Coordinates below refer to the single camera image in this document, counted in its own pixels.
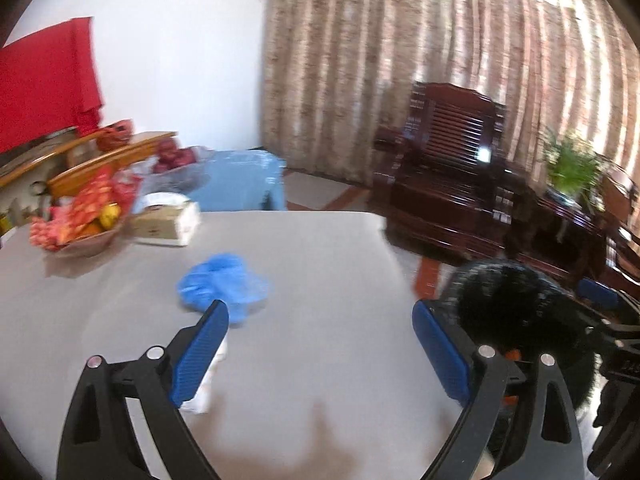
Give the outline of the red cloth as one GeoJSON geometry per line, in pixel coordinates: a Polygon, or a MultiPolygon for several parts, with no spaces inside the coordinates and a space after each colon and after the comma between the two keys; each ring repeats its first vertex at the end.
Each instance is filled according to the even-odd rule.
{"type": "Polygon", "coordinates": [[[50,133],[99,128],[101,92],[92,55],[92,19],[73,18],[1,49],[1,151],[50,133]]]}

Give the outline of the blue crumpled plastic cover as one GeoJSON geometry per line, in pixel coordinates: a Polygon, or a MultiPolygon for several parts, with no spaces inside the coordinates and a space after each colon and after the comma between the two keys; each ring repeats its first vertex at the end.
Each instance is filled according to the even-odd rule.
{"type": "Polygon", "coordinates": [[[213,255],[197,264],[178,281],[181,303],[204,312],[216,300],[229,311],[229,323],[241,325],[268,298],[269,284],[235,254],[213,255]]]}

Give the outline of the white tissue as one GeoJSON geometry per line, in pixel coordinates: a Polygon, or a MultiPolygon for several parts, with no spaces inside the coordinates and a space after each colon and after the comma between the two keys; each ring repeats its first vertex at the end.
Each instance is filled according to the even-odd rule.
{"type": "Polygon", "coordinates": [[[218,347],[212,362],[210,362],[208,369],[205,372],[205,375],[198,386],[198,390],[194,394],[194,397],[191,400],[187,400],[183,402],[180,406],[180,411],[183,413],[191,413],[191,414],[205,414],[208,412],[210,408],[210,404],[212,404],[212,389],[213,389],[213,379],[216,374],[216,370],[219,364],[227,357],[228,354],[228,336],[224,336],[224,339],[221,341],[220,346],[218,347]]]}

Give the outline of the grey tablecloth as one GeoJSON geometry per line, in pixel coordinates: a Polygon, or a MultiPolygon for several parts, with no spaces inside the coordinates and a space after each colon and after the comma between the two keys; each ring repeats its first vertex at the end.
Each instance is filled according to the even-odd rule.
{"type": "Polygon", "coordinates": [[[117,244],[48,258],[19,230],[1,252],[1,416],[27,459],[55,475],[64,419],[89,356],[135,359],[198,315],[177,285],[220,252],[268,284],[228,333],[212,400],[186,422],[226,479],[417,479],[459,409],[416,339],[416,301],[364,212],[204,214],[183,248],[117,244]]]}

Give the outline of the glass fruit bowl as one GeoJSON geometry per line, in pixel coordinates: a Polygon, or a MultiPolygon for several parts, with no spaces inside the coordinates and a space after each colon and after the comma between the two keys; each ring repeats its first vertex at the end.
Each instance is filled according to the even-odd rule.
{"type": "Polygon", "coordinates": [[[130,169],[142,179],[140,192],[176,192],[186,195],[201,188],[210,179],[207,164],[214,159],[216,152],[204,146],[194,146],[193,153],[195,162],[192,164],[168,169],[159,174],[153,170],[158,162],[156,155],[132,164],[130,169]]]}

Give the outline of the wooden tv cabinet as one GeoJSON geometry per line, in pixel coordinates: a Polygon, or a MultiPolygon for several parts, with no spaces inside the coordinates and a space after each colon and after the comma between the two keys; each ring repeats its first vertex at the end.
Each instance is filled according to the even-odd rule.
{"type": "Polygon", "coordinates": [[[157,144],[174,138],[171,131],[135,133],[123,148],[101,153],[96,138],[103,128],[78,136],[69,128],[30,141],[1,155],[1,232],[27,223],[62,196],[71,196],[100,167],[115,170],[153,155],[157,144]]]}

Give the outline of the red ornament on cabinet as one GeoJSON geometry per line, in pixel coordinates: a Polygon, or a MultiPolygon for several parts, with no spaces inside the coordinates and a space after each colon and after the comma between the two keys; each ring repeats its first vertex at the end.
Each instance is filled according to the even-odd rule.
{"type": "Polygon", "coordinates": [[[131,119],[114,122],[102,129],[101,134],[96,138],[96,148],[101,153],[115,151],[126,146],[133,135],[134,124],[131,119]]]}

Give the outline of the red apples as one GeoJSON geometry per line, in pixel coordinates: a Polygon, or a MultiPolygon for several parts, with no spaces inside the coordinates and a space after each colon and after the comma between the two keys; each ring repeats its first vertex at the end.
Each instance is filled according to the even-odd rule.
{"type": "Polygon", "coordinates": [[[195,164],[198,159],[194,148],[180,148],[174,138],[166,138],[157,144],[157,161],[153,166],[154,174],[195,164]]]}

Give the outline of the red orange snack packet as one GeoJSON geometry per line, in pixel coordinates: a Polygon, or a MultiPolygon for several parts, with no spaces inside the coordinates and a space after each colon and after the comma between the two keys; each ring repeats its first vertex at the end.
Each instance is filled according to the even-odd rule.
{"type": "Polygon", "coordinates": [[[111,231],[116,226],[122,208],[116,202],[112,177],[112,168],[102,167],[74,197],[58,227],[58,246],[111,231]]]}

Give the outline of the tissue box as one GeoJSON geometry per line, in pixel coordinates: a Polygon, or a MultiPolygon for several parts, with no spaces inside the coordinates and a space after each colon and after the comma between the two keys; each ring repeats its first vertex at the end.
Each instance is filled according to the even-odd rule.
{"type": "Polygon", "coordinates": [[[200,224],[197,202],[180,193],[154,192],[134,204],[130,232],[140,244],[186,247],[200,224]]]}

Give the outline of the green potted plant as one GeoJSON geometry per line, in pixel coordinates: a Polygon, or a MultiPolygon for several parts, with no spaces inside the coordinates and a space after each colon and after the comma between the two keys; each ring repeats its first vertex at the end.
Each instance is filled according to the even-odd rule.
{"type": "Polygon", "coordinates": [[[577,203],[598,182],[608,160],[577,132],[544,133],[544,162],[548,187],[566,202],[577,203]]]}

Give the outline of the orange foam net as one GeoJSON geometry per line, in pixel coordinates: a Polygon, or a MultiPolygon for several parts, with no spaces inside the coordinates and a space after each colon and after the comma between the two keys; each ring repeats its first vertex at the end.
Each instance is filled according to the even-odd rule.
{"type": "MultiPolygon", "coordinates": [[[[513,363],[518,362],[522,357],[522,352],[518,349],[511,349],[504,354],[504,357],[513,363]]],[[[515,408],[518,404],[518,388],[521,387],[523,378],[515,373],[515,370],[511,370],[506,384],[506,390],[504,390],[503,402],[508,408],[515,408]]]]}

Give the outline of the floral beige curtain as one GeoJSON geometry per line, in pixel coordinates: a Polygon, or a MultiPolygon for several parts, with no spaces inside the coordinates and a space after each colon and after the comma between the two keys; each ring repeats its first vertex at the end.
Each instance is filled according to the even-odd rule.
{"type": "Polygon", "coordinates": [[[504,154],[535,180],[549,132],[639,172],[639,50],[608,0],[266,0],[260,130],[290,165],[366,182],[415,82],[502,104],[504,154]]]}

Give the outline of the glass snack bowl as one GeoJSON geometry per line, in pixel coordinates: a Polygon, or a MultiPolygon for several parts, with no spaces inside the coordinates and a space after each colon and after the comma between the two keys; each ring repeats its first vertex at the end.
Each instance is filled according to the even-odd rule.
{"type": "Polygon", "coordinates": [[[110,248],[115,240],[125,232],[126,219],[120,219],[111,229],[104,229],[98,220],[90,222],[80,233],[77,240],[58,248],[41,248],[47,256],[54,258],[91,258],[110,248]]]}

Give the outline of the blue plastic covered stool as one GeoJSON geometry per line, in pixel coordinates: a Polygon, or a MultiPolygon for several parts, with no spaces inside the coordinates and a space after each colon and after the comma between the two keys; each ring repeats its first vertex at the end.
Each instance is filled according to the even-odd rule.
{"type": "Polygon", "coordinates": [[[204,179],[186,194],[201,211],[287,210],[286,162],[264,150],[216,152],[204,179]]]}

